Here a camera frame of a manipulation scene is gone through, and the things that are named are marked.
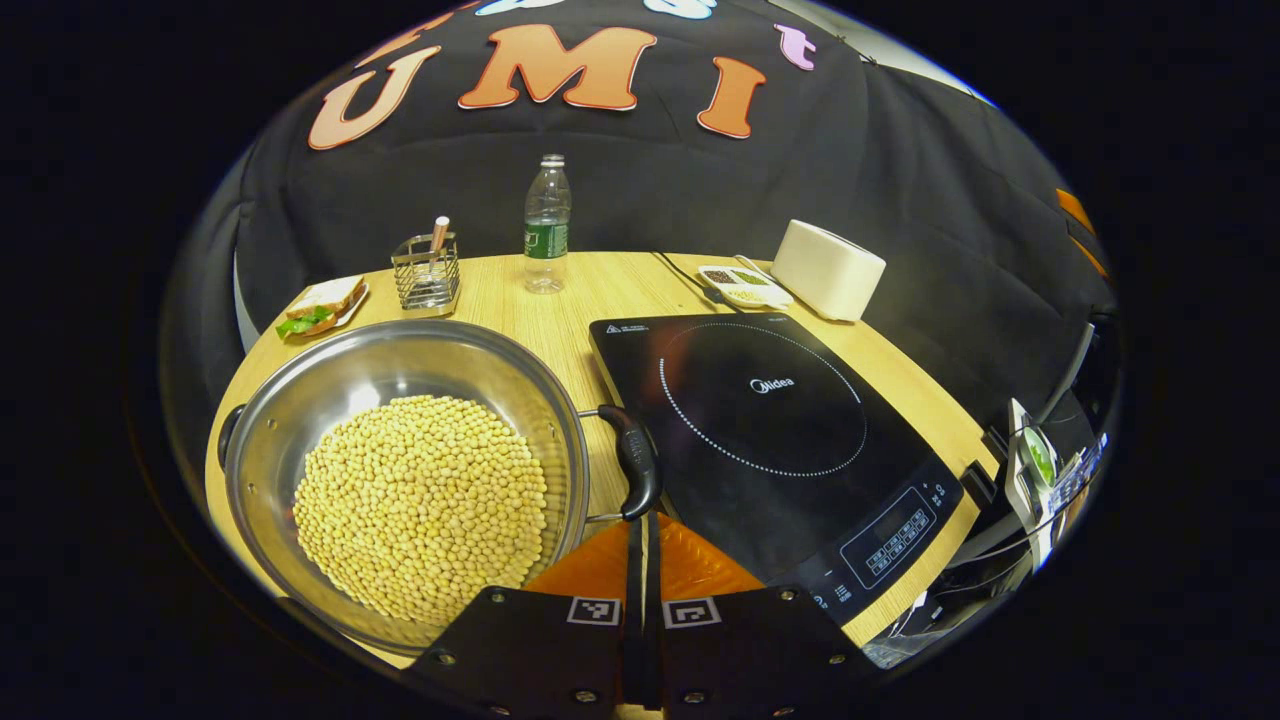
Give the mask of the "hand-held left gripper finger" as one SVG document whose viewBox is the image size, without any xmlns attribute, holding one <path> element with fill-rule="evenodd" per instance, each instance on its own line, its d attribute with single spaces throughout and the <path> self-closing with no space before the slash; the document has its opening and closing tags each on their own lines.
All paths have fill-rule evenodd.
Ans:
<svg viewBox="0 0 1280 720">
<path fill-rule="evenodd" d="M 881 670 L 801 585 L 763 585 L 660 512 L 646 528 L 643 702 L 666 719 L 847 719 Z"/>
<path fill-rule="evenodd" d="M 457 719 L 611 719 L 643 624 L 643 523 L 594 536 L 516 589 L 488 585 L 404 682 Z"/>
</svg>

